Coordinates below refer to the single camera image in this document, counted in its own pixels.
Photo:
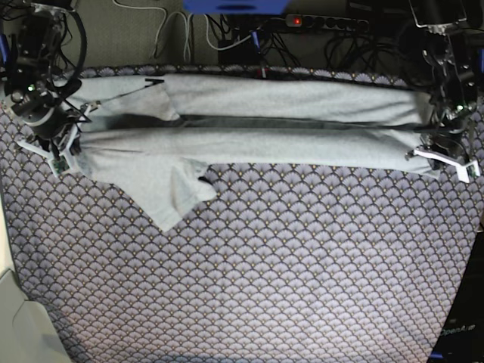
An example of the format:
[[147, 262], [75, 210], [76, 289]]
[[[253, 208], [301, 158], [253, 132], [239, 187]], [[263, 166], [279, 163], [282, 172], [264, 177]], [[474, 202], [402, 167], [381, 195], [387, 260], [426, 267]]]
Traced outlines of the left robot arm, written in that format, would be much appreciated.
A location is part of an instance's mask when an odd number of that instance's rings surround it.
[[481, 1], [391, 1], [400, 11], [397, 49], [428, 83], [431, 150], [470, 160], [462, 141], [483, 93], [483, 3]]

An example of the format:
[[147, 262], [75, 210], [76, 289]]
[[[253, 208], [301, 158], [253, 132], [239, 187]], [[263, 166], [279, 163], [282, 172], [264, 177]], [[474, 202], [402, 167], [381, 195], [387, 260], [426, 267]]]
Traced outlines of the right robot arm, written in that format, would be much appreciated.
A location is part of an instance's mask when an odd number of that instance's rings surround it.
[[[87, 35], [71, 1], [26, 1], [27, 14], [11, 42], [1, 42], [4, 60], [2, 108], [25, 123], [34, 138], [47, 145], [78, 122], [79, 111], [63, 105], [77, 92], [87, 54]], [[79, 58], [63, 85], [54, 81], [55, 62], [61, 56], [63, 20], [71, 15], [80, 35]]]

